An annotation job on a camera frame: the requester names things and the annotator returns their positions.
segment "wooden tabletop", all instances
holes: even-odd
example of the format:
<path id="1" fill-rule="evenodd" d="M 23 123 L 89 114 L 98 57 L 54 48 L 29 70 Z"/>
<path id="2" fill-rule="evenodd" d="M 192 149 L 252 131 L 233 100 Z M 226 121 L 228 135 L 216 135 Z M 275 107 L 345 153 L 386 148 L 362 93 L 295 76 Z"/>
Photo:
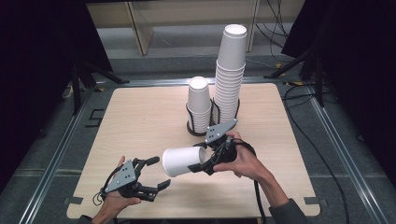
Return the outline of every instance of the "wooden tabletop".
<path id="1" fill-rule="evenodd" d="M 215 87 L 210 85 L 213 96 Z M 70 204 L 67 215 L 93 217 L 100 206 L 92 197 L 105 184 L 122 155 L 133 160 L 163 155 L 167 148 L 190 147 L 204 141 L 187 131 L 188 86 L 124 88 L 114 91 L 92 145 L 74 197 L 82 204 Z M 243 84 L 238 123 L 233 128 L 256 150 L 258 158 L 275 175 L 286 194 L 307 216 L 319 213 L 318 204 L 305 204 L 304 197 L 316 197 L 297 146 L 285 108 L 274 84 Z M 161 162 L 146 166 L 139 182 L 157 184 L 171 177 Z M 261 191 L 265 215 L 269 204 Z M 123 210 L 129 218 L 221 218 L 259 217 L 253 181 L 237 178 L 233 172 L 188 173 L 171 178 L 155 202 L 142 202 Z"/>

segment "sleeve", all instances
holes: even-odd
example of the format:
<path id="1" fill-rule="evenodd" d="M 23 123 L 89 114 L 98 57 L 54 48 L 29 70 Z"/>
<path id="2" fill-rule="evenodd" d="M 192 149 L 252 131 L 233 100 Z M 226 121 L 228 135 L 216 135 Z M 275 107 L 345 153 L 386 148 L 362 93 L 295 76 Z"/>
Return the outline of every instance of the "sleeve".
<path id="1" fill-rule="evenodd" d="M 270 207 L 270 213 L 274 218 L 275 223 L 290 224 L 290 223 L 308 223 L 303 211 L 293 199 L 289 199 L 289 202 L 277 207 Z"/>
<path id="2" fill-rule="evenodd" d="M 82 215 L 79 219 L 77 224 L 92 224 L 92 218 Z"/>

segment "gray floor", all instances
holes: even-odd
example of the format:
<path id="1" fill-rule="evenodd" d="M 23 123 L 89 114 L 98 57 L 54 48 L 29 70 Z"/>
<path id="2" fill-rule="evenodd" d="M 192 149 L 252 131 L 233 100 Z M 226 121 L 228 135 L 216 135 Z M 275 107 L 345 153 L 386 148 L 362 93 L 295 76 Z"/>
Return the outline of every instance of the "gray floor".
<path id="1" fill-rule="evenodd" d="M 98 128 L 87 125 L 95 124 L 90 120 L 94 109 L 106 110 L 112 92 L 118 87 L 134 87 L 146 85 L 174 85 L 185 83 L 186 78 L 203 76 L 214 77 L 221 32 L 224 26 L 186 26 L 186 27 L 157 27 L 148 54 L 140 56 L 134 44 L 133 32 L 130 29 L 99 30 L 107 55 L 119 77 L 131 80 L 124 86 L 116 85 L 107 79 L 95 76 L 98 87 L 103 91 L 85 90 L 82 95 L 87 101 L 81 117 L 71 138 L 67 142 L 64 154 L 61 156 L 56 173 L 49 182 L 49 188 L 44 192 L 43 201 L 34 215 L 34 223 L 74 223 L 66 215 L 67 200 L 73 196 L 79 175 L 90 152 L 92 142 Z M 276 39 L 284 43 L 284 38 Z M 262 34 L 256 29 L 253 50 L 247 54 L 247 68 L 244 82 L 273 82 L 284 97 L 289 85 L 285 82 L 298 81 L 300 65 L 277 79 L 265 79 L 262 76 L 275 71 L 280 59 L 289 61 L 291 58 L 281 55 L 280 48 L 269 45 Z M 344 112 L 331 88 L 325 88 L 325 110 L 332 120 L 332 124 L 345 143 L 359 171 L 374 194 L 377 206 L 383 212 L 388 223 L 396 223 L 394 213 L 396 207 L 396 190 L 389 183 L 386 175 L 376 162 L 370 149 L 360 141 L 359 131 Z M 290 91 L 289 96 L 307 94 L 307 87 L 299 87 Z M 313 223 L 346 223 L 346 211 L 340 189 L 326 168 L 327 162 L 338 180 L 346 197 L 348 217 L 350 223 L 378 223 L 370 216 L 370 209 L 365 205 L 359 188 L 357 188 L 345 165 L 340 160 L 331 138 L 319 119 L 309 96 L 288 100 L 285 106 L 290 108 L 290 114 L 297 125 L 312 140 L 318 151 L 306 140 L 296 124 L 290 120 L 297 143 L 303 155 L 307 172 L 310 176 L 315 193 L 320 201 L 321 212 L 309 219 Z M 68 130 L 70 121 L 74 118 L 73 97 L 65 98 L 60 103 L 49 122 L 43 127 L 46 136 L 37 138 L 28 154 L 23 159 L 19 169 L 9 181 L 7 188 L 0 196 L 0 223 L 18 223 L 25 211 L 30 197 L 34 195 L 41 176 L 51 164 L 51 159 L 64 140 L 64 133 Z M 104 112 L 96 112 L 96 117 L 102 117 Z M 223 220 L 210 223 L 226 223 Z"/>

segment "wire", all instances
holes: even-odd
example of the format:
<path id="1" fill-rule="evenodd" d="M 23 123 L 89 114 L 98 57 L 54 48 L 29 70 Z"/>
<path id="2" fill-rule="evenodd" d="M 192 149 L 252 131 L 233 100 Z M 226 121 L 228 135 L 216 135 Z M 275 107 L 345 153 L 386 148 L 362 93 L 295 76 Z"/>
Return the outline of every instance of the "wire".
<path id="1" fill-rule="evenodd" d="M 324 165 L 326 166 L 326 168 L 328 169 L 330 175 L 332 176 L 332 179 L 334 180 L 335 184 L 337 185 L 337 188 L 340 191 L 341 197 L 343 199 L 343 204 L 344 204 L 344 210 L 346 213 L 346 223 L 349 223 L 349 214 L 348 214 L 348 210 L 347 210 L 347 200 L 346 200 L 346 196 L 345 193 L 343 191 L 343 189 L 341 188 L 340 183 L 338 182 L 338 179 L 335 177 L 334 173 L 332 172 L 331 167 L 329 166 L 329 164 L 326 162 L 326 160 L 324 159 L 323 155 L 320 153 L 319 149 L 317 146 L 315 146 L 315 144 L 312 142 L 312 140 L 308 137 L 308 135 L 301 129 L 301 127 L 297 124 L 296 120 L 294 119 L 294 117 L 292 116 L 292 114 L 290 113 L 290 107 L 288 107 L 287 104 L 287 99 L 288 99 L 288 93 L 297 88 L 297 87 L 302 87 L 304 85 L 301 86 L 293 86 L 290 89 L 288 89 L 284 95 L 284 99 L 286 99 L 285 102 L 285 108 L 286 108 L 286 112 L 289 114 L 290 119 L 292 120 L 292 122 L 295 124 L 295 126 L 297 127 L 297 129 L 303 134 L 303 136 L 305 137 L 305 139 L 311 144 L 311 146 L 315 149 L 315 151 L 318 153 L 319 157 L 321 158 L 321 160 L 323 161 Z"/>

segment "human hand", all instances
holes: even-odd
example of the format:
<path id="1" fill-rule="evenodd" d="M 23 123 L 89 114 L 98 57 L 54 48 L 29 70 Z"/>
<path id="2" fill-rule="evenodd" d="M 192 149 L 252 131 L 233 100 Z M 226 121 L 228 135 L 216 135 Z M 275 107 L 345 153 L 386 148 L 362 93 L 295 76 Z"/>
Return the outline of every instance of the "human hand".
<path id="1" fill-rule="evenodd" d="M 238 132 L 227 132 L 226 134 L 231 136 L 235 142 L 242 139 Z M 233 171 L 238 177 L 243 175 L 254 180 L 257 180 L 263 173 L 269 173 L 265 166 L 247 148 L 241 145 L 236 145 L 235 148 L 237 151 L 236 159 L 215 165 L 213 167 L 215 172 Z"/>
<path id="2" fill-rule="evenodd" d="M 117 167 L 123 165 L 125 157 L 122 156 Z M 139 198 L 124 198 L 118 191 L 109 192 L 99 213 L 92 219 L 92 223 L 108 223 L 129 205 L 141 203 Z"/>

